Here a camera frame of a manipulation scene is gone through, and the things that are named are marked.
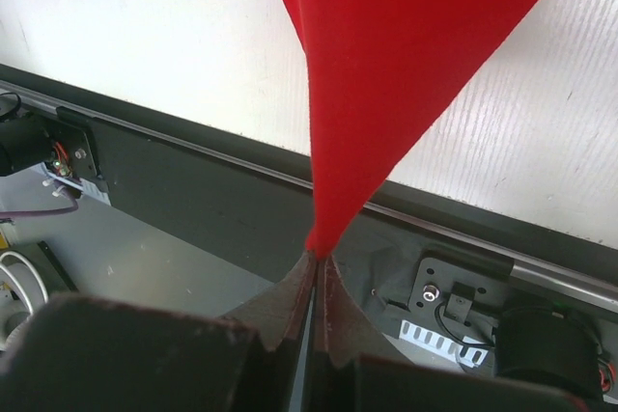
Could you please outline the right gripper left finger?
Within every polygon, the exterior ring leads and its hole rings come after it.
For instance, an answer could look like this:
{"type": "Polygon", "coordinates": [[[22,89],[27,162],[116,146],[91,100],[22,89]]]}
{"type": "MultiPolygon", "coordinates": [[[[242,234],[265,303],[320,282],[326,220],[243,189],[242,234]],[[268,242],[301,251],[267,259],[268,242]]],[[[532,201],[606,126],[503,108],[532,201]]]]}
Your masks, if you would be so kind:
{"type": "Polygon", "coordinates": [[[1,360],[5,411],[285,411],[317,265],[226,316],[204,318],[67,293],[1,360]]]}

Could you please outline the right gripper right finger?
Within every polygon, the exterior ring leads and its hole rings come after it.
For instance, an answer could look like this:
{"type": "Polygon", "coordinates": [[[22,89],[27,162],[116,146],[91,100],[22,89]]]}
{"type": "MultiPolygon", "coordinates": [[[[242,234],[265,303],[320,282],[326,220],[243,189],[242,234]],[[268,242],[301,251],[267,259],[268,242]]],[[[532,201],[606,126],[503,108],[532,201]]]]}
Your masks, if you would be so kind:
{"type": "Polygon", "coordinates": [[[313,313],[305,411],[601,411],[549,385],[415,366],[372,325],[332,259],[302,257],[313,313]]]}

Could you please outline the red t shirt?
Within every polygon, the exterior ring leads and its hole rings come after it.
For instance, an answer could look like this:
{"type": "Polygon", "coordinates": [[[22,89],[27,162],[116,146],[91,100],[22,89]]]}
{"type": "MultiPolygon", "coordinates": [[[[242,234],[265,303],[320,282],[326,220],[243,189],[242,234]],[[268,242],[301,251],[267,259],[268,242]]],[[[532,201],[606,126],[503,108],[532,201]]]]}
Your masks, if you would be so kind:
{"type": "Polygon", "coordinates": [[[538,1],[283,0],[307,64],[316,258],[538,1]]]}

